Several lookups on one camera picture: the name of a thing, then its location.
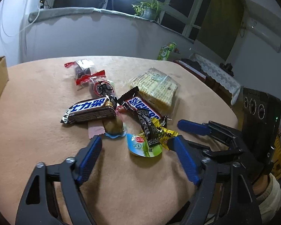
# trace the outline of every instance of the white lace cloth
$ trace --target white lace cloth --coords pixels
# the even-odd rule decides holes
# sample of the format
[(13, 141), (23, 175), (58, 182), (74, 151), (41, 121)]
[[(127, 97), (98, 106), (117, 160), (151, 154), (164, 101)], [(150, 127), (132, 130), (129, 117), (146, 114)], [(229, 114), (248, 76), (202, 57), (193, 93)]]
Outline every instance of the white lace cloth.
[(190, 59), (192, 61), (198, 62), (205, 73), (212, 77), (216, 82), (220, 83), (232, 94), (231, 105), (234, 105), (240, 93), (240, 83), (238, 83), (232, 76), (222, 70), (217, 64), (196, 53), (192, 54)]

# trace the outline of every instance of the bolt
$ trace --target bolt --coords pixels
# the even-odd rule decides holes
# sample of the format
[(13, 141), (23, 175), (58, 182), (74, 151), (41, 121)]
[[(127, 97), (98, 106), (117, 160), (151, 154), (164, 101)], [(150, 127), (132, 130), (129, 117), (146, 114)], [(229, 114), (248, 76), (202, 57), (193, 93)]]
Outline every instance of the bolt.
[(204, 163), (210, 162), (210, 158), (209, 157), (203, 157), (202, 162), (204, 162)]
[(239, 163), (239, 162), (233, 162), (233, 163), (232, 163), (232, 166), (233, 166), (233, 167), (240, 167), (240, 163)]
[(72, 162), (75, 162), (75, 158), (74, 157), (68, 157), (66, 159), (66, 163), (72, 163)]
[(43, 162), (39, 162), (39, 163), (37, 163), (37, 168), (41, 168), (41, 167), (43, 167), (45, 164), (43, 163)]

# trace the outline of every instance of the red logo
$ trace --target red logo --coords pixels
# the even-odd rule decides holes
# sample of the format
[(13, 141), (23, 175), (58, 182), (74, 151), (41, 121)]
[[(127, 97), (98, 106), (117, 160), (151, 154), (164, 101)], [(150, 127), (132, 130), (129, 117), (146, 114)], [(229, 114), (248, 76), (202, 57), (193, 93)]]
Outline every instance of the red logo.
[(139, 143), (143, 143), (144, 142), (144, 139), (142, 137), (136, 137), (135, 140)]

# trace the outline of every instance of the beige tablecloth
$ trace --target beige tablecloth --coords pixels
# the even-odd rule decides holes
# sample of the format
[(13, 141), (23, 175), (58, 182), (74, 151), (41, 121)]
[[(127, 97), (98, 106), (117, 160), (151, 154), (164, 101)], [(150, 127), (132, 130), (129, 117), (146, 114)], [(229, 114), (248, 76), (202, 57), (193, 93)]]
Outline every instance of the beige tablecloth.
[[(77, 91), (72, 70), (64, 68), (64, 63), (78, 58), (89, 58), (98, 70), (105, 69), (119, 96), (128, 89), (125, 83), (129, 79), (150, 67), (173, 77), (181, 85), (181, 100), (169, 129), (177, 131), (180, 119), (237, 126), (236, 116), (218, 95), (172, 62), (93, 56), (13, 66), (8, 69), (10, 80), (0, 98), (0, 211), (11, 224), (35, 164), (60, 163), (89, 142), (86, 124), (64, 127), (60, 123), (68, 107), (90, 97), (86, 88)], [(129, 133), (141, 131), (132, 118), (124, 118)], [(180, 133), (216, 149), (217, 144), (208, 138)], [(155, 158), (136, 157), (129, 153), (126, 138), (106, 137), (90, 179), (81, 189), (98, 225), (164, 225), (195, 192), (176, 153), (164, 149)], [(71, 224), (59, 183), (56, 190), (62, 217)]]

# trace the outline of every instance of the camera lens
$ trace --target camera lens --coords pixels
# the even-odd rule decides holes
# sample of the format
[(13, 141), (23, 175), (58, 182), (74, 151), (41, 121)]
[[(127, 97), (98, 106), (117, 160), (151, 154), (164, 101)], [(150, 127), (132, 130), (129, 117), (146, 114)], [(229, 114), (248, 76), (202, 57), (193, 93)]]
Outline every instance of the camera lens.
[(258, 117), (260, 119), (263, 119), (264, 118), (264, 114), (265, 114), (264, 106), (262, 104), (260, 104), (259, 107), (258, 107)]
[(250, 100), (250, 113), (254, 115), (256, 112), (256, 101), (254, 99)]
[(244, 108), (247, 108), (247, 107), (248, 107), (248, 104), (249, 104), (248, 98), (245, 97), (245, 98), (244, 98)]

